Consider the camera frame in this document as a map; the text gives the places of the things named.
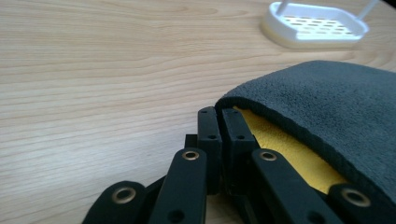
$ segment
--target white holder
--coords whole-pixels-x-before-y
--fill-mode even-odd
[[[276,43],[293,49],[350,47],[369,31],[362,19],[377,2],[372,0],[358,16],[336,7],[274,2],[262,30]]]

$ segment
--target wood grain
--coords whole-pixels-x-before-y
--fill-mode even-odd
[[[396,71],[396,12],[384,3],[359,44],[326,51],[268,40],[269,4],[1,1],[0,222],[80,223],[113,183],[153,182],[196,133],[196,112],[255,77],[311,60]],[[221,196],[206,220],[241,223]]]

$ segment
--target white plastic tray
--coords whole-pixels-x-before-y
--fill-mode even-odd
[[[262,21],[262,30],[276,43],[294,49],[350,47],[369,31],[361,19],[375,3],[356,17],[336,7],[274,2]]]

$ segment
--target yellow foam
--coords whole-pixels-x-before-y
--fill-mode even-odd
[[[311,187],[327,193],[331,185],[347,182],[318,154],[267,119],[239,110],[260,146],[281,153]]]

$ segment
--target gray felt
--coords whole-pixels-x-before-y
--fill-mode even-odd
[[[314,61],[259,77],[225,94],[315,150],[349,181],[396,202],[396,74]]]

